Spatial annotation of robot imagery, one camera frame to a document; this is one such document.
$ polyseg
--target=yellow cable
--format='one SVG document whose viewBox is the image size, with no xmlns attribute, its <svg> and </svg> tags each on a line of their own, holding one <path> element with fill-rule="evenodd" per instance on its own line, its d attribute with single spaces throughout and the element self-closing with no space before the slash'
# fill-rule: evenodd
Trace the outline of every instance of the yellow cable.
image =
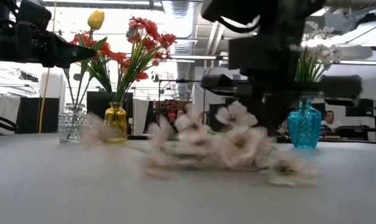
<svg viewBox="0 0 376 224">
<path fill-rule="evenodd" d="M 57 0 L 54 2 L 54 20 L 52 21 L 52 32 L 55 31 L 55 18 L 57 17 Z M 44 94 L 43 94 L 43 101 L 41 102 L 41 109 L 40 109 L 40 119 L 39 119 L 39 133 L 41 133 L 42 125 L 43 125 L 43 111 L 44 111 L 44 103 L 45 103 L 45 96 L 47 94 L 47 87 L 49 85 L 49 77 L 50 77 L 50 68 L 47 71 L 47 75 L 45 76 L 45 87 L 44 87 Z"/>
</svg>

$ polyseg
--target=vase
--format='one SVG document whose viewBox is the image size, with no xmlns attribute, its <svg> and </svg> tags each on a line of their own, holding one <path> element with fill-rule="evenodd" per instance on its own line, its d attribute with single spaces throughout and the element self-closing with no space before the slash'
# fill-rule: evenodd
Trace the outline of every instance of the vase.
<svg viewBox="0 0 376 224">
<path fill-rule="evenodd" d="M 105 112 L 105 124 L 114 130 L 108 143 L 124 143 L 127 141 L 127 113 L 121 103 L 110 103 Z"/>
<path fill-rule="evenodd" d="M 82 127 L 85 115 L 79 107 L 77 110 L 69 108 L 58 115 L 58 133 L 61 143 L 79 143 L 82 138 Z"/>
<path fill-rule="evenodd" d="M 315 148 L 321 133 L 321 112 L 309 99 L 299 100 L 298 110 L 288 116 L 288 130 L 296 148 Z"/>
</svg>

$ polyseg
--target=desk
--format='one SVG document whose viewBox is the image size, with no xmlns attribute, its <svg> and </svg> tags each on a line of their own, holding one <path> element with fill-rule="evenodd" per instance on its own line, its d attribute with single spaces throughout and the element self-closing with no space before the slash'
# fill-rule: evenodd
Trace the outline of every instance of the desk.
<svg viewBox="0 0 376 224">
<path fill-rule="evenodd" d="M 141 152 L 112 147 L 88 151 L 56 134 L 0 136 L 0 224 L 376 224 L 376 145 L 320 142 L 306 154 L 321 172 L 317 184 L 298 189 L 254 173 L 149 179 Z"/>
</svg>

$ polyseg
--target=yellow tulip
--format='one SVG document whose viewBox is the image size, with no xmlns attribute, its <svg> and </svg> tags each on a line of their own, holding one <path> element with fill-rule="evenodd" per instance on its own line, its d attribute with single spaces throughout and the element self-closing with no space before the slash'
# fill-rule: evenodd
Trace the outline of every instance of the yellow tulip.
<svg viewBox="0 0 376 224">
<path fill-rule="evenodd" d="M 105 12 L 103 11 L 94 11 L 87 20 L 88 26 L 93 30 L 101 29 L 103 21 L 105 20 Z"/>
</svg>

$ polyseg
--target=blue vase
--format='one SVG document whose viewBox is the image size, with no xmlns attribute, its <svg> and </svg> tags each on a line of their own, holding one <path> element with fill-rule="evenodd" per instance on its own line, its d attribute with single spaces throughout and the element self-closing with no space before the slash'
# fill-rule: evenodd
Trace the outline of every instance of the blue vase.
<svg viewBox="0 0 376 224">
<path fill-rule="evenodd" d="M 321 133 L 321 112 L 311 107 L 309 99 L 299 101 L 299 109 L 290 112 L 288 130 L 296 148 L 315 148 Z"/>
</svg>

